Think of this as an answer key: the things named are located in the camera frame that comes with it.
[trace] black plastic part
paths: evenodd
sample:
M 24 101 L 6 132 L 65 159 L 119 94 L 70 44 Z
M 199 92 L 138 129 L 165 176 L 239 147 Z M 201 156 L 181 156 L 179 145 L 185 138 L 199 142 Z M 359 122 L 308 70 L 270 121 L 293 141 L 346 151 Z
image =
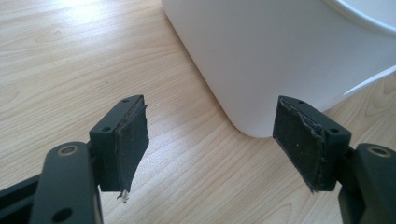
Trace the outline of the black plastic part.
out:
M 334 176 L 343 185 L 344 191 L 362 201 L 361 189 L 352 163 L 354 156 L 355 150 L 352 148 L 345 154 L 338 155 L 334 166 Z
M 143 95 L 121 100 L 90 131 L 96 183 L 101 191 L 130 191 L 148 145 Z
M 337 155 L 347 153 L 351 133 L 314 107 L 279 96 L 273 136 L 314 191 L 331 191 Z
M 355 197 L 344 187 L 338 194 L 341 216 L 344 224 L 358 224 L 365 210 L 362 197 Z
M 86 144 L 62 144 L 47 154 L 30 223 L 103 223 Z
M 396 152 L 360 144 L 352 162 L 366 206 L 360 223 L 396 223 Z
M 0 223 L 27 223 L 40 175 L 0 191 Z

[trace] wood grain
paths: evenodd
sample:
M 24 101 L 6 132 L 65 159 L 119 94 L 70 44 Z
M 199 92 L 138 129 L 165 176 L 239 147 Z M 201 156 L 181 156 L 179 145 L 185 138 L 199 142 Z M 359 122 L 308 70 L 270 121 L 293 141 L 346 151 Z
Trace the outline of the wood grain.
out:
M 102 193 L 106 223 L 341 223 L 339 187 L 311 194 L 273 139 L 235 129 L 160 1 L 2 1 L 0 66 L 0 189 L 142 93 L 150 145 L 128 203 Z M 396 148 L 396 74 L 326 113 L 352 146 Z

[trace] white plastic container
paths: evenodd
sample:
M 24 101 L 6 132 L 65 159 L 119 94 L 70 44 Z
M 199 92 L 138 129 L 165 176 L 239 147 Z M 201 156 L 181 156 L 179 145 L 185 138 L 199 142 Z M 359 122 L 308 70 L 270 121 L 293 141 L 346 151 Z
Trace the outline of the white plastic container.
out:
M 396 70 L 395 0 L 163 0 L 232 123 L 272 134 L 278 95 L 325 110 Z

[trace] metal screw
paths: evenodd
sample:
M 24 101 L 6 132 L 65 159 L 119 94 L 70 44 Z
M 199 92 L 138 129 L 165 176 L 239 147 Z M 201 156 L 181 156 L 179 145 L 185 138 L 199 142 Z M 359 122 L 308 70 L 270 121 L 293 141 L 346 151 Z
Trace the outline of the metal screw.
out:
M 58 150 L 58 156 L 70 156 L 75 152 L 77 152 L 77 150 L 78 150 L 78 146 L 75 145 L 61 147 Z
M 367 150 L 379 157 L 389 158 L 392 156 L 386 148 L 382 147 L 368 147 Z

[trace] screw hole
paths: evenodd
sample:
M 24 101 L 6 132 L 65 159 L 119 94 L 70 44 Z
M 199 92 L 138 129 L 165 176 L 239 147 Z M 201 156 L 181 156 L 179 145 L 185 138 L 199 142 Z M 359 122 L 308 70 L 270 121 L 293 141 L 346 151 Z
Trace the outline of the screw hole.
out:
M 330 129 L 330 132 L 332 133 L 339 133 L 340 131 L 338 129 Z
M 369 147 L 367 148 L 371 153 L 379 157 L 391 157 L 392 155 L 384 148 L 381 147 Z
M 110 131 L 110 128 L 109 127 L 105 127 L 105 128 L 103 128 L 103 129 L 101 129 L 100 131 L 102 131 L 102 132 L 108 132 L 108 131 Z
M 78 146 L 75 145 L 69 145 L 66 147 L 62 147 L 58 150 L 58 156 L 70 156 L 77 152 Z
M 56 212 L 55 215 L 53 215 L 52 221 L 55 223 L 64 222 L 67 219 L 69 219 L 72 216 L 72 214 L 73 211 L 70 208 L 64 208 Z

